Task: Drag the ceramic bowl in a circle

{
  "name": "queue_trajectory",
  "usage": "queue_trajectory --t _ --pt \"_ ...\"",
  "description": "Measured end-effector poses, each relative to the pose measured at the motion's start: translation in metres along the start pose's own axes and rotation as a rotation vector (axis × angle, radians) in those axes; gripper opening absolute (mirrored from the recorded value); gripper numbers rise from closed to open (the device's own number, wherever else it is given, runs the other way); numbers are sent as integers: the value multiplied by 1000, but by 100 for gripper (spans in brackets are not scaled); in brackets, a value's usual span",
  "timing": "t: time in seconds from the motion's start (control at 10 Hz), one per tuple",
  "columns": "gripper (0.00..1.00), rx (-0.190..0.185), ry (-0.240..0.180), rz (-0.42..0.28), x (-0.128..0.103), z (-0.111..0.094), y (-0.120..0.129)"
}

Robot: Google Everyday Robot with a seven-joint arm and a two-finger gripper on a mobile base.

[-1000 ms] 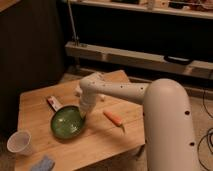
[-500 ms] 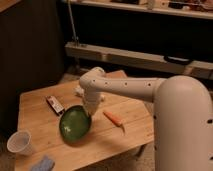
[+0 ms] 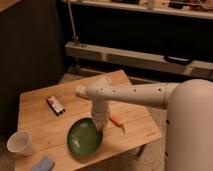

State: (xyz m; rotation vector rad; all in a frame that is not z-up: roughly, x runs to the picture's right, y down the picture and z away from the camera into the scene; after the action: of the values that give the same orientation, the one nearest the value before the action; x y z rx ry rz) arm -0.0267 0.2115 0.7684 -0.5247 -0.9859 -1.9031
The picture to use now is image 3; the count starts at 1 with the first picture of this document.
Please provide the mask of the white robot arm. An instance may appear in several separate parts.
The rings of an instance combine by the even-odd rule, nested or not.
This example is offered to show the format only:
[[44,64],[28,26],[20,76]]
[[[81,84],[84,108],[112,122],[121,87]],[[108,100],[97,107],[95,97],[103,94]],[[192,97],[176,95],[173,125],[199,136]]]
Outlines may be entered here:
[[167,110],[166,171],[213,171],[213,82],[112,86],[101,78],[86,88],[97,124],[110,100]]

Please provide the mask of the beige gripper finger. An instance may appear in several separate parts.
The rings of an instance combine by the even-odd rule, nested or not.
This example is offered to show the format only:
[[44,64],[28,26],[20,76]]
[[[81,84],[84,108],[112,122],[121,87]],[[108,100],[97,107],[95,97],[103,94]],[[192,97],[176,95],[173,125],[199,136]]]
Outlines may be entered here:
[[104,130],[106,127],[106,122],[96,123],[96,128],[98,131]]

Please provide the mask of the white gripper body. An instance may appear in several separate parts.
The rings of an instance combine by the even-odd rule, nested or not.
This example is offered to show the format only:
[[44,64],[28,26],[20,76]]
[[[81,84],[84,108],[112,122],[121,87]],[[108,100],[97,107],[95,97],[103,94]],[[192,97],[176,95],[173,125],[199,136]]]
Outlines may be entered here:
[[91,115],[96,124],[106,124],[110,114],[108,101],[93,101]]

